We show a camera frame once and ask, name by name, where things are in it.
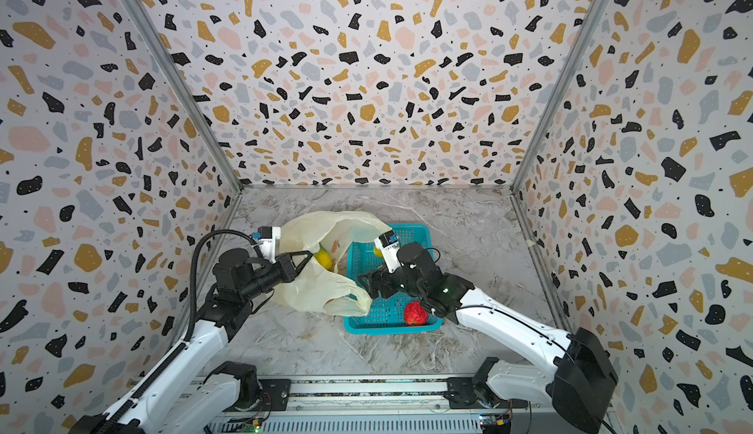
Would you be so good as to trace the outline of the yellow green mango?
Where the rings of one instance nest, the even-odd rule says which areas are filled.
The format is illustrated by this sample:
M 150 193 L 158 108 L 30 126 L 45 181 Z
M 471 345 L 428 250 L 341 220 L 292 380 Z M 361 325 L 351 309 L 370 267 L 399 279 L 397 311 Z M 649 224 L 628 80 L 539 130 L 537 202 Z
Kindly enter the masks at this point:
M 332 271 L 335 266 L 335 261 L 331 257 L 331 254 L 324 247 L 319 247 L 319 250 L 314 254 L 314 259 L 326 271 Z

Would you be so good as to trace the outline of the pale yellow plastic bag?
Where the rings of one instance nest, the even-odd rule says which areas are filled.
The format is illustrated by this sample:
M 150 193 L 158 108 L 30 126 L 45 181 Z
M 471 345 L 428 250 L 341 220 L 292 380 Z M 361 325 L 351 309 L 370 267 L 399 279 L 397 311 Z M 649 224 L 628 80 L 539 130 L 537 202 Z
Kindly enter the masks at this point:
M 298 312 L 329 316 L 368 316 L 373 299 L 358 283 L 336 272 L 354 243 L 372 243 L 390 227 L 369 212 L 310 212 L 282 227 L 280 251 L 291 253 L 325 249 L 333 263 L 325 267 L 311 259 L 292 283 L 275 287 L 272 301 Z

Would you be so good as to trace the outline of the red fruit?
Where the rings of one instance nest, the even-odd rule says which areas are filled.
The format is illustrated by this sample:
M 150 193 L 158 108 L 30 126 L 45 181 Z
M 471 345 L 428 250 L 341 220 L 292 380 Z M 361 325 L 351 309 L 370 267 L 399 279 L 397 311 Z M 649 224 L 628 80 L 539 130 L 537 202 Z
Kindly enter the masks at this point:
M 403 320 L 409 326 L 426 325 L 429 320 L 429 313 L 419 301 L 414 301 L 405 306 Z

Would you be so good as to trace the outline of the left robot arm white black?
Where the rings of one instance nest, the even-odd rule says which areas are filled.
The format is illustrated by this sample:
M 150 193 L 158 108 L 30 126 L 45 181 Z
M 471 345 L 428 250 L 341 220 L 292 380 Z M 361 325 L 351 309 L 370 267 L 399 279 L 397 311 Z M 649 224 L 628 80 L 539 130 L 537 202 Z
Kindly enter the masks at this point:
M 253 299 L 280 283 L 292 283 L 312 259 L 309 251 L 284 253 L 274 261 L 251 258 L 241 249 L 224 253 L 215 269 L 229 292 L 207 299 L 184 338 L 156 367 L 102 414 L 83 416 L 73 432 L 201 433 L 227 409 L 252 414 L 270 410 L 272 398 L 264 393 L 256 367 L 248 363 L 221 363 L 190 396 L 184 393 L 255 314 Z

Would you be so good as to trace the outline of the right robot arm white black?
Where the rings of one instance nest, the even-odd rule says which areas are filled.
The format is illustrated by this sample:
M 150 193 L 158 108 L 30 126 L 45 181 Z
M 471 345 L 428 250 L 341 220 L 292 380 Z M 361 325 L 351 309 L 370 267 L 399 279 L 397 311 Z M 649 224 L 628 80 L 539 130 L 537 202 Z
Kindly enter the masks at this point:
M 404 294 L 425 318 L 441 318 L 486 334 L 523 356 L 541 381 L 504 382 L 501 361 L 488 358 L 472 380 L 477 401 L 495 405 L 525 396 L 549 402 L 563 420 L 584 433 L 607 426 L 605 416 L 619 377 L 591 331 L 568 332 L 528 318 L 496 302 L 471 281 L 440 269 L 417 242 L 401 244 L 393 233 L 374 241 L 384 262 L 358 280 L 371 297 Z

